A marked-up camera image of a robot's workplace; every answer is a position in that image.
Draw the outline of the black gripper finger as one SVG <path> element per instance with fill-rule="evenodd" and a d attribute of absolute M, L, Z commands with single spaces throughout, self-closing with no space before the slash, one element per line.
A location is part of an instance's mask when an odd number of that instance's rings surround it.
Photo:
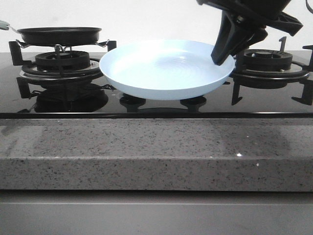
<path fill-rule="evenodd" d="M 261 25 L 230 11 L 222 11 L 220 31 L 212 50 L 214 64 L 220 66 L 232 51 Z"/>
<path fill-rule="evenodd" d="M 254 32 L 244 39 L 231 53 L 232 56 L 237 55 L 239 52 L 248 49 L 251 45 L 263 41 L 268 33 L 264 28 L 257 28 Z"/>

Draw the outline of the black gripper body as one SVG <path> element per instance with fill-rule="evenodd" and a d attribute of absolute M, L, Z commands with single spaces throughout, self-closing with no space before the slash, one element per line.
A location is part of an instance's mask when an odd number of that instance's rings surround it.
<path fill-rule="evenodd" d="M 199 0 L 197 3 L 232 12 L 291 36 L 303 27 L 297 18 L 283 12 L 289 0 Z"/>

